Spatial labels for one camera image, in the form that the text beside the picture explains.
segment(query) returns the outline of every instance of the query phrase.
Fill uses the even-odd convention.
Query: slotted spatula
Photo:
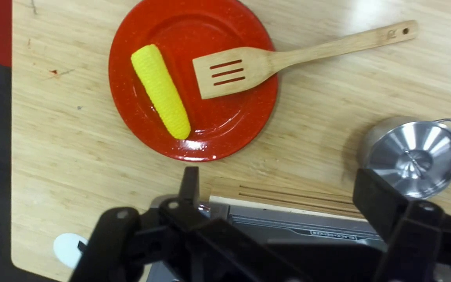
[[[417,30],[415,20],[406,20],[293,52],[238,47],[194,58],[193,66],[200,97],[215,99],[255,88],[293,64],[413,39]]]

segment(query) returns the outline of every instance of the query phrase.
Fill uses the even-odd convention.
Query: yellow corn
[[[166,130],[175,139],[186,139],[191,133],[189,119],[160,49],[144,45],[132,55],[132,64]]]

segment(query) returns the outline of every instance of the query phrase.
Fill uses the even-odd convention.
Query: red plate
[[[174,139],[139,83],[130,55],[157,44],[191,122],[186,141]],[[144,0],[121,23],[110,53],[114,103],[128,128],[171,158],[211,161],[249,144],[263,128],[277,97],[277,77],[238,96],[202,100],[193,58],[251,45],[272,50],[258,19],[238,0]]]

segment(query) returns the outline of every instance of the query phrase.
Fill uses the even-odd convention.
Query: metal pot
[[[407,197],[431,197],[451,182],[451,119],[388,119],[363,141],[360,164]]]

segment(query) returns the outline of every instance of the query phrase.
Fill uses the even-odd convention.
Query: spatula head
[[[271,77],[269,52],[254,47],[230,49],[193,60],[202,99],[247,91]]]

